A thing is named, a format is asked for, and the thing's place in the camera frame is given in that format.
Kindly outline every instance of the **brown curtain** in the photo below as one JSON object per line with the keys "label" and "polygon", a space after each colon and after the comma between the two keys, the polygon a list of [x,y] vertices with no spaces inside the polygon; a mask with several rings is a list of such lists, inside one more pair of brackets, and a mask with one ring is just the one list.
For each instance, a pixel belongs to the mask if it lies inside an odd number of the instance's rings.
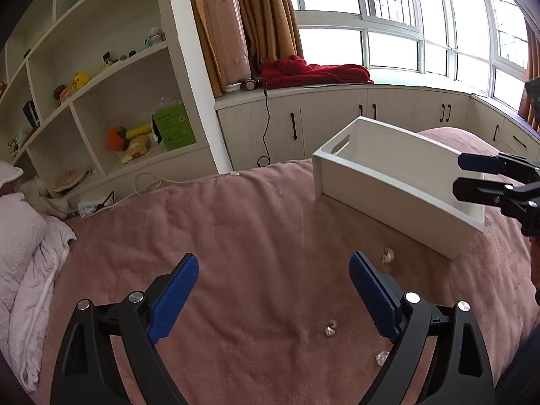
{"label": "brown curtain", "polygon": [[[536,35],[527,23],[527,40],[529,43],[529,67],[527,69],[527,80],[540,77],[540,42],[536,38]],[[535,120],[533,107],[531,106],[531,99],[529,98],[527,91],[523,90],[523,97],[521,98],[521,105],[519,105],[519,116],[528,121],[534,130],[540,132],[540,124]]]}
{"label": "brown curtain", "polygon": [[[263,62],[288,58],[292,54],[303,56],[298,23],[291,0],[238,1],[253,73],[260,71]],[[216,55],[210,45],[203,0],[191,0],[191,4],[212,90],[217,97],[225,91],[225,86]]]}

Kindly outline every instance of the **white cabinet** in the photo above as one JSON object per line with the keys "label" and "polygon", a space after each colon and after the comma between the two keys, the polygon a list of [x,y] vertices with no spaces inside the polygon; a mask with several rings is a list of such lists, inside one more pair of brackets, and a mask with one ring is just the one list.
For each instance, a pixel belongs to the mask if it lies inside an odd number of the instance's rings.
{"label": "white cabinet", "polygon": [[505,118],[497,149],[501,152],[521,155],[536,160],[540,144],[510,119]]}
{"label": "white cabinet", "polygon": [[365,88],[300,94],[306,158],[359,115],[366,115]]}
{"label": "white cabinet", "polygon": [[491,146],[497,146],[503,129],[504,116],[476,99],[469,101],[465,130],[477,135]]}
{"label": "white cabinet", "polygon": [[[268,99],[270,122],[265,141],[270,163],[304,158],[302,120],[298,96]],[[263,135],[268,121],[264,100],[232,106],[218,111],[233,169],[257,167],[257,160],[266,150]],[[265,166],[267,160],[261,160]]]}
{"label": "white cabinet", "polygon": [[369,88],[367,116],[411,130],[414,90]]}
{"label": "white cabinet", "polygon": [[441,91],[417,90],[414,97],[412,130],[431,128],[465,128],[469,96],[442,93]]}

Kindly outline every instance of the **pink suitcase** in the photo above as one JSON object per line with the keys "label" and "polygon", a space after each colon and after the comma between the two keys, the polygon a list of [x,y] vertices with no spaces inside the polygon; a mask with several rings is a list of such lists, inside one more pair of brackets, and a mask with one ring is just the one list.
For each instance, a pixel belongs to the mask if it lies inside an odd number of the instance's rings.
{"label": "pink suitcase", "polygon": [[210,43],[217,54],[225,85],[250,79],[244,26],[238,0],[204,0]]}

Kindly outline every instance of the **black cable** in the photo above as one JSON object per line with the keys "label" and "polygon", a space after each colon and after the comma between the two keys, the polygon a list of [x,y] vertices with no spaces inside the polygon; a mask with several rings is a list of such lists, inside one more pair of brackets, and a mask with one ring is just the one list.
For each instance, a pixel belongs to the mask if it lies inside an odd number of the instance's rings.
{"label": "black cable", "polygon": [[107,201],[109,201],[109,199],[110,199],[111,197],[112,197],[112,202],[114,203],[114,190],[113,190],[111,193],[109,193],[109,196],[107,196],[107,197],[105,198],[105,201],[103,201],[101,204],[98,204],[98,205],[96,206],[96,210],[95,210],[94,213],[97,213],[97,212],[99,212],[102,208],[104,208],[104,207],[105,207],[105,204],[107,204]]}
{"label": "black cable", "polygon": [[[266,129],[265,129],[265,133],[263,134],[263,143],[265,145],[265,149],[266,149],[266,155],[263,155],[261,157],[259,157],[259,159],[257,160],[257,166],[259,167],[266,167],[270,164],[270,153],[268,152],[268,146],[266,146],[266,141],[265,141],[265,137],[266,137],[266,133],[268,132],[268,125],[270,124],[270,110],[268,109],[268,88],[267,88],[267,85],[268,85],[268,82],[265,82],[265,101],[266,101],[266,113],[268,114],[268,121],[266,122]],[[264,166],[261,166],[261,160],[266,158],[268,160],[268,163],[266,163]]]}

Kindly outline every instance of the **bed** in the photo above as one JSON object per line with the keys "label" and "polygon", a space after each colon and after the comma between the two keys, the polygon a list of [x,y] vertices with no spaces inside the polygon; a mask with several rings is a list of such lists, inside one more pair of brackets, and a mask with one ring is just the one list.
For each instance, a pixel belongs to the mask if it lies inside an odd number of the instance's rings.
{"label": "bed", "polygon": [[[463,152],[496,152],[457,129],[423,135]],[[188,251],[199,259],[199,281],[157,348],[191,405],[358,403],[380,368],[377,354],[391,344],[350,283],[348,259],[357,250],[428,302],[468,301],[495,382],[540,321],[529,242],[516,221],[487,208],[485,233],[449,261],[331,198],[315,200],[309,160],[165,187],[69,225],[78,241],[56,281],[31,394],[37,405],[49,403],[77,301],[118,302]],[[387,265],[385,248],[395,253]],[[324,333],[328,320],[336,321],[333,337]],[[130,400],[143,404],[121,343],[113,346]],[[433,346],[428,339],[403,403],[415,402]]]}

